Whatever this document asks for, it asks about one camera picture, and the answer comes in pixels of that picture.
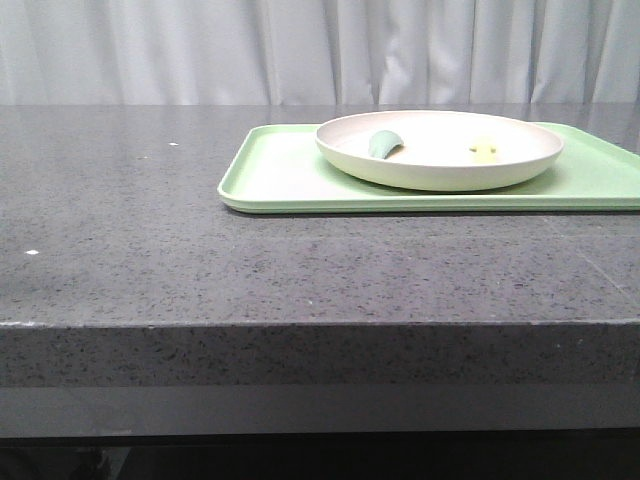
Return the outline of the beige round plate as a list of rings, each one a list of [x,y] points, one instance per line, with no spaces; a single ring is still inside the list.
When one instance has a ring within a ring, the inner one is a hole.
[[[370,137],[390,130],[404,146],[386,159],[368,155]],[[497,162],[477,164],[469,147],[490,136]],[[334,167],[370,182],[436,192],[501,188],[532,179],[553,165],[562,138],[537,124],[508,117],[437,110],[381,111],[325,122],[316,144]]]

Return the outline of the yellow plastic fork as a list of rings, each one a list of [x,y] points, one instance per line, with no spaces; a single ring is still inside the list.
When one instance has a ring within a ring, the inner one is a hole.
[[[473,154],[473,161],[477,164],[494,164],[497,162],[497,147],[494,139],[490,136],[474,139],[469,150]]]

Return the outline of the light green serving tray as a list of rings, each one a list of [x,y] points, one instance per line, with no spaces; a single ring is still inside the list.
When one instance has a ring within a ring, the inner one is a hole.
[[[333,167],[313,124],[252,129],[218,186],[229,207],[252,214],[599,212],[639,208],[639,157],[569,125],[555,164],[527,182],[475,193],[430,193],[366,182]]]

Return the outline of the green plastic spoon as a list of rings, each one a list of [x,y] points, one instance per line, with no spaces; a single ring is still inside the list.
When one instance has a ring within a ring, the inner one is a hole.
[[[375,132],[369,139],[368,155],[372,158],[386,159],[404,146],[403,139],[390,130]]]

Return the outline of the grey pleated curtain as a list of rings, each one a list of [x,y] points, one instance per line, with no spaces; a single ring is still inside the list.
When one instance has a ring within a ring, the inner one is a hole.
[[[5,105],[635,102],[635,1],[5,1]]]

